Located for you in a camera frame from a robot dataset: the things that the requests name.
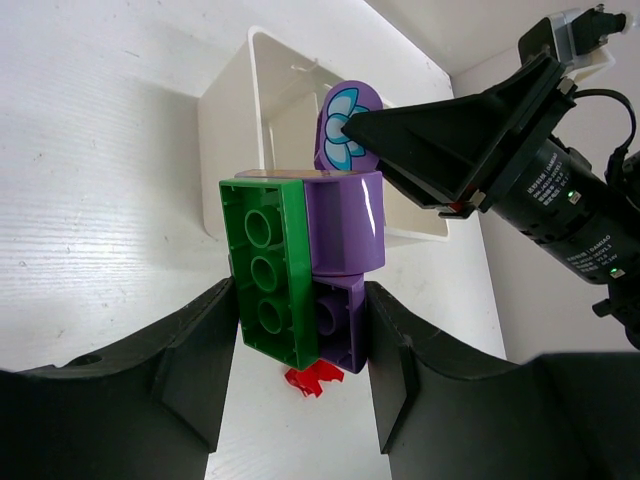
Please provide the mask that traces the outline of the green lego plate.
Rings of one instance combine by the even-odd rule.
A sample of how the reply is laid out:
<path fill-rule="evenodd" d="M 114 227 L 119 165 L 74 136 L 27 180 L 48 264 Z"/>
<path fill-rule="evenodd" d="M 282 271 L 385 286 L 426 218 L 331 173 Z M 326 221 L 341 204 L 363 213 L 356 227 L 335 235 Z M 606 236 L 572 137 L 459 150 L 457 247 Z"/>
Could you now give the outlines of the green lego plate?
<path fill-rule="evenodd" d="M 304 184 L 219 183 L 244 343 L 298 370 L 318 358 Z"/>

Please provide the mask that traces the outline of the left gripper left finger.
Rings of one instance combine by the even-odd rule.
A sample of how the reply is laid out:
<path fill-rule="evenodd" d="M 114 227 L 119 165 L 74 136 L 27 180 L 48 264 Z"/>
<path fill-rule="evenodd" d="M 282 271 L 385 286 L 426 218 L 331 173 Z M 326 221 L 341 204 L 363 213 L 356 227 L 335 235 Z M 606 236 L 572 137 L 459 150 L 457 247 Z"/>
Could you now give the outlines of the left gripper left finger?
<path fill-rule="evenodd" d="M 5 479 L 201 479 L 218 445 L 238 325 L 226 278 L 64 366 L 1 375 Z"/>

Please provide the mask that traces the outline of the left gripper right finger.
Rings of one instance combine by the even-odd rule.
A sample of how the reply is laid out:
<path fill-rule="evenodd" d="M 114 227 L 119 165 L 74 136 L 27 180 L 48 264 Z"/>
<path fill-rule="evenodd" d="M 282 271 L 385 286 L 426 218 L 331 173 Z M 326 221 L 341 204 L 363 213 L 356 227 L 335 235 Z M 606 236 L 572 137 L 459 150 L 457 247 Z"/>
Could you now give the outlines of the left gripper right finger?
<path fill-rule="evenodd" d="M 458 340 L 369 282 L 369 376 L 396 479 L 635 479 L 639 357 L 514 364 Z"/>

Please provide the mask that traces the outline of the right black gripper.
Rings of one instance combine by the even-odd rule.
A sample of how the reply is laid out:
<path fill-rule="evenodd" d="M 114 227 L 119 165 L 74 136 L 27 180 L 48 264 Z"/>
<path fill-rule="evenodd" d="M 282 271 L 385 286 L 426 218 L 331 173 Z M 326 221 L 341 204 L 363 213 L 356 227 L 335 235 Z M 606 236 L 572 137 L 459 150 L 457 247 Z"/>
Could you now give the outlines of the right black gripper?
<path fill-rule="evenodd" d="M 639 343 L 638 119 L 611 89 L 582 89 L 553 56 L 552 19 L 518 42 L 520 69 L 479 93 L 353 115 L 342 131 L 378 157 L 404 197 L 443 218 L 468 218 L 484 194 L 491 210 L 581 279 L 608 289 L 593 306 Z M 611 99 L 629 115 L 628 136 L 598 178 L 591 163 L 553 134 L 577 101 Z"/>

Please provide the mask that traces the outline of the purple flower lego block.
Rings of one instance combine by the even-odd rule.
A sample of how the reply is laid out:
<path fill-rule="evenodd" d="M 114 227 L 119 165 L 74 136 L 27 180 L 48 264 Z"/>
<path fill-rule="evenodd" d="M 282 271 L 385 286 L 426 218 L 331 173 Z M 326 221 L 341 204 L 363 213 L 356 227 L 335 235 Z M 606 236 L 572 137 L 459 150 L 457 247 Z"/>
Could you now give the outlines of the purple flower lego block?
<path fill-rule="evenodd" d="M 352 116 L 382 107 L 369 85 L 340 82 L 318 115 L 313 170 L 244 174 L 303 182 L 319 356 L 351 373 L 360 372 L 367 360 L 364 275 L 385 263 L 385 220 L 379 160 L 342 129 Z"/>

